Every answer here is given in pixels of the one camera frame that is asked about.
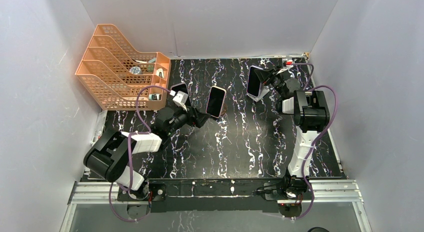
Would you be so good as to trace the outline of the phone with lilac case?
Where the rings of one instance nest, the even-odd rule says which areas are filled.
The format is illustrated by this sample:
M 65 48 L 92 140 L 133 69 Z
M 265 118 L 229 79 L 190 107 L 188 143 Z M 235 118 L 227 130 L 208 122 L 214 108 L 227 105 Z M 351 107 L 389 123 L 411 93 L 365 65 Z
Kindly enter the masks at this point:
M 255 69 L 260 68 L 258 66 L 250 66 L 248 72 L 247 88 L 246 92 L 254 96 L 258 96 L 261 89 L 259 89 L 259 80 L 255 73 Z

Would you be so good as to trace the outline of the phone with beige case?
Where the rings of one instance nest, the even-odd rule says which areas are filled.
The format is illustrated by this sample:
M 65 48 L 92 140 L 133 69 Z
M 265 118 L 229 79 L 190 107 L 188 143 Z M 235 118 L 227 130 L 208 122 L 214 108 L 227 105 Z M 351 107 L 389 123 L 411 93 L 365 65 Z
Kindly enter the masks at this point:
M 227 91 L 223 88 L 212 86 L 206 106 L 206 113 L 212 117 L 219 118 L 223 109 Z

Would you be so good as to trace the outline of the phone with clear pink case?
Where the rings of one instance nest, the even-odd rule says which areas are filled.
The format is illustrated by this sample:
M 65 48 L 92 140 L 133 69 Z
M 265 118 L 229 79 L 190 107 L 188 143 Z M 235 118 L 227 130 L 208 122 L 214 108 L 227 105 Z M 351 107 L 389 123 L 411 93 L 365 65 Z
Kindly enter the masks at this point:
M 191 101 L 190 101 L 190 98 L 189 98 L 189 95 L 188 95 L 189 94 L 188 87 L 187 87 L 187 85 L 184 82 L 179 83 L 179 84 L 175 84 L 170 89 L 171 89 L 171 91 L 175 91 L 176 93 L 178 93 L 180 91 L 183 92 L 183 93 L 185 93 L 187 95 L 187 99 L 185 101 L 185 105 L 186 106 L 191 106 Z

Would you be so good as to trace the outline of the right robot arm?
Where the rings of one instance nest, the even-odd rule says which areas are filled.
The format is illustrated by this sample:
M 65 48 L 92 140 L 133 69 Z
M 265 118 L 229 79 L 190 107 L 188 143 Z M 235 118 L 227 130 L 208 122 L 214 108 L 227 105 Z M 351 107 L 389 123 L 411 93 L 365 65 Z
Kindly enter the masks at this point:
M 296 78 L 284 79 L 286 69 L 274 67 L 249 69 L 249 91 L 258 95 L 272 86 L 281 96 L 275 108 L 279 113 L 290 114 L 296 127 L 293 156 L 282 182 L 276 185 L 288 199 L 295 199 L 309 185 L 309 165 L 314 145 L 328 130 L 330 112 L 322 91 L 306 91 Z

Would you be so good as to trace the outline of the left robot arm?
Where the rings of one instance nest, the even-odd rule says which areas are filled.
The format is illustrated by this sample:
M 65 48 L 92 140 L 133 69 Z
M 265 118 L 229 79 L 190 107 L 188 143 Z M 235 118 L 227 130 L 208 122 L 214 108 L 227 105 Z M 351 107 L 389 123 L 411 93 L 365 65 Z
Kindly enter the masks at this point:
M 83 164 L 106 181 L 121 185 L 135 199 L 144 200 L 150 190 L 144 176 L 134 170 L 133 154 L 164 149 L 182 126 L 200 128 L 209 118 L 210 114 L 194 107 L 165 107 L 147 132 L 104 132 L 86 153 Z

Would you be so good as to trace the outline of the white phone stand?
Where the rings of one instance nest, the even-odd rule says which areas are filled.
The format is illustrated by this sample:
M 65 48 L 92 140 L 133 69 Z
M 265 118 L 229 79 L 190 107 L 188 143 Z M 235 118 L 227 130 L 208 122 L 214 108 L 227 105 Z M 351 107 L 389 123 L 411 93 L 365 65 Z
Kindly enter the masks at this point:
M 253 101 L 258 102 L 258 101 L 262 100 L 263 97 L 266 96 L 269 91 L 270 91 L 270 89 L 267 86 L 264 86 L 261 89 L 261 91 L 259 92 L 259 95 L 258 96 L 254 96 L 254 95 L 249 94 L 249 93 L 247 93 L 247 96 L 249 98 L 251 98 Z

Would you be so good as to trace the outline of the small items in organizer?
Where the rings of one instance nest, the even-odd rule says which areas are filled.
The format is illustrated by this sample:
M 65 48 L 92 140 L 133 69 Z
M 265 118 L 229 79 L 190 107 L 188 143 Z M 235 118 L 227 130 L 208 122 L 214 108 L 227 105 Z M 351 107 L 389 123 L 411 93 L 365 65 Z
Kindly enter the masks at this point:
M 160 93 L 155 93 L 155 94 L 150 94 L 148 99 L 150 101 L 160 101 L 162 98 Z

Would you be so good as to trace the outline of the round tape roll in organizer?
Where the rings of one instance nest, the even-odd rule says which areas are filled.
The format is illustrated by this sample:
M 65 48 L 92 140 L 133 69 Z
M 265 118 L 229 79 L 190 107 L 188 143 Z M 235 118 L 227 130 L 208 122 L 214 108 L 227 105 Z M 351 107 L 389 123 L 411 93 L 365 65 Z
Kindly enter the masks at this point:
M 129 69 L 129 72 L 131 74 L 134 74 L 134 75 L 140 75 L 140 74 L 142 74 L 142 70 L 141 70 L 141 68 L 139 66 L 133 66 L 133 67 L 131 67 Z

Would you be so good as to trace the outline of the orange mesh desk organizer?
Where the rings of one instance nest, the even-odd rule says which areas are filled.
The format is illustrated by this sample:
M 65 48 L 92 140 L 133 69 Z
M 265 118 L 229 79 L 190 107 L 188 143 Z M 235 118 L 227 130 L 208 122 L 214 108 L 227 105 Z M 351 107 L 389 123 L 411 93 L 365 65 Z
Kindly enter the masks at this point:
M 142 74 L 129 72 L 139 66 Z M 139 52 L 113 24 L 98 24 L 75 72 L 103 110 L 129 111 L 165 107 L 171 60 L 161 52 Z M 149 95 L 160 93 L 160 101 Z

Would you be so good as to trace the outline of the aluminium rail frame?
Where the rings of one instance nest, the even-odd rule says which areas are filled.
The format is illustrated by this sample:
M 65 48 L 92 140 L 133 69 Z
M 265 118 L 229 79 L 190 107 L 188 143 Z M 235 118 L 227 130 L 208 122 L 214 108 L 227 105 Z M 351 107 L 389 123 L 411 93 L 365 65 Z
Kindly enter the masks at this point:
M 160 179 L 149 184 L 147 195 L 141 192 L 128 194 L 116 184 L 108 182 L 77 182 L 72 190 L 70 204 L 147 204 L 168 201 L 172 198 L 249 198 L 264 184 L 276 183 L 276 179 Z M 314 194 L 316 203 L 320 202 L 362 202 L 363 197 L 356 180 L 336 180 L 312 178 L 311 190 L 300 199 L 310 202 Z

